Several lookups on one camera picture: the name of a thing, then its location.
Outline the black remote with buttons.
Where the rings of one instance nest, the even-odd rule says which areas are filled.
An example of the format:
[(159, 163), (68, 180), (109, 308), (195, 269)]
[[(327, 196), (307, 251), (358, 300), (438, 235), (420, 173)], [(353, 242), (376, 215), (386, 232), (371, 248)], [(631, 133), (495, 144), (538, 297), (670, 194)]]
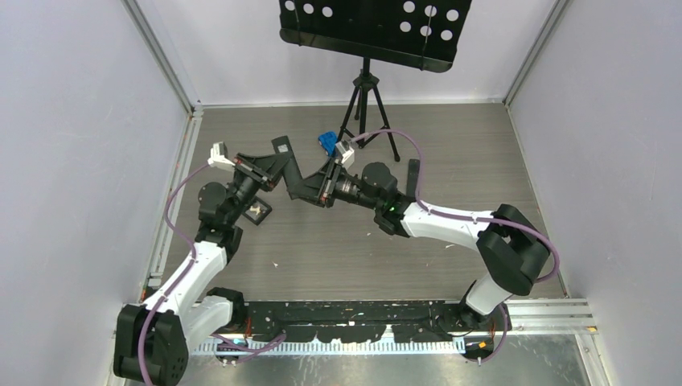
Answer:
[(282, 169), (282, 176), (286, 184), (286, 190), (291, 199), (303, 199), (299, 189), (302, 174), (298, 166), (293, 147), (288, 136), (280, 136), (271, 141), (276, 154), (282, 154), (286, 160)]

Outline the plain black remote control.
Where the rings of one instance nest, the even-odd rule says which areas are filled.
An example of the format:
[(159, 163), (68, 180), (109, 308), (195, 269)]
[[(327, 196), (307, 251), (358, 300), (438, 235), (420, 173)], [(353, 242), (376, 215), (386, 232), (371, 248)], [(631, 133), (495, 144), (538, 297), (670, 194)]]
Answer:
[(411, 199), (415, 199), (417, 195), (417, 183), (419, 182), (420, 171), (421, 161), (419, 159), (411, 158), (408, 163), (405, 188), (405, 195)]

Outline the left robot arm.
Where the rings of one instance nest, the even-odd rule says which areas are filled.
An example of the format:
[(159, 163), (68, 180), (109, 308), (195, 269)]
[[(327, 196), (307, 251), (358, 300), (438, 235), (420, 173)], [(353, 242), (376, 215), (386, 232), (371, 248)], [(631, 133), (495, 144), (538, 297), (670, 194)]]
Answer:
[(140, 304), (125, 305), (117, 316), (113, 373), (146, 385), (176, 385), (190, 354), (221, 327), (228, 333), (246, 323), (242, 295), (207, 290), (236, 254), (243, 234), (236, 222), (259, 191), (273, 190), (294, 164), (292, 152), (266, 156), (238, 154), (222, 147), (191, 175), (209, 167), (229, 171), (229, 184), (209, 183), (199, 191), (199, 228), (184, 240), (189, 253), (167, 281)]

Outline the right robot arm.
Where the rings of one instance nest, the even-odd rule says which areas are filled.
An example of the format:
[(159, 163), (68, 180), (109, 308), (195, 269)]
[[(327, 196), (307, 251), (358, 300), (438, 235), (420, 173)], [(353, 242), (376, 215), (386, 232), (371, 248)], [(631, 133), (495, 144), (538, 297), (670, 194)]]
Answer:
[(479, 252), (487, 274), (470, 286), (458, 307), (460, 322), (470, 330), (481, 329), (511, 296), (529, 294), (550, 255), (517, 208), (502, 204), (494, 211), (465, 212), (419, 202), (414, 192), (399, 191), (382, 162), (351, 175), (339, 160), (329, 158), (305, 178), (295, 167), (286, 185), (291, 199), (320, 207), (341, 200), (371, 209), (375, 223), (391, 236), (442, 240)]

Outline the blue toy car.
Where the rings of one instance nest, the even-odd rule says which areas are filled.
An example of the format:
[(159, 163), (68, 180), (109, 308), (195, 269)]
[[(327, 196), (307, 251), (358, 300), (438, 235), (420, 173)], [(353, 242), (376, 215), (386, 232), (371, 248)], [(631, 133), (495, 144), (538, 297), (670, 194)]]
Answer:
[(327, 157), (335, 156), (337, 141), (338, 136), (337, 133), (334, 131), (327, 131), (318, 136), (318, 143), (323, 148)]

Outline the black music stand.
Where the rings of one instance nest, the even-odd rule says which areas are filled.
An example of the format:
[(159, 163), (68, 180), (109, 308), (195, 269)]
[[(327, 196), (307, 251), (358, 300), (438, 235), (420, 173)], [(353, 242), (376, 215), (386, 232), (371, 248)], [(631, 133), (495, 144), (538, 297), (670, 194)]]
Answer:
[(354, 90), (338, 138), (350, 137), (347, 124), (359, 121), (359, 145), (375, 139), (366, 129), (368, 95), (374, 94), (383, 122), (390, 128), (371, 72), (373, 61), (420, 71), (444, 73), (454, 64), (472, 3), (457, 1), (280, 1), (280, 37), (289, 44), (360, 57)]

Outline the black square frame box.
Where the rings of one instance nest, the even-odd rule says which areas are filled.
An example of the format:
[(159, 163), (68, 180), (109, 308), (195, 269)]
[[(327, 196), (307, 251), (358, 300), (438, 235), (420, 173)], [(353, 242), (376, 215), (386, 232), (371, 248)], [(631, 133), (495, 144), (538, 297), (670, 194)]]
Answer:
[(272, 211), (273, 208), (268, 203), (256, 196), (242, 211), (242, 216), (252, 224), (259, 226)]

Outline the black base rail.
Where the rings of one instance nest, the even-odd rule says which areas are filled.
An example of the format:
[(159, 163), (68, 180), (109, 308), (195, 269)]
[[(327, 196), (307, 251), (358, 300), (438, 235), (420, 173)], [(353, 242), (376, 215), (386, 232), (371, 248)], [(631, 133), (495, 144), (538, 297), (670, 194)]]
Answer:
[(257, 301), (237, 307), (235, 322), (222, 334), (266, 343), (280, 334), (287, 343), (367, 343), (392, 334), (397, 343), (446, 342), (458, 336), (510, 328), (508, 316), (468, 314), (457, 302), (426, 301)]

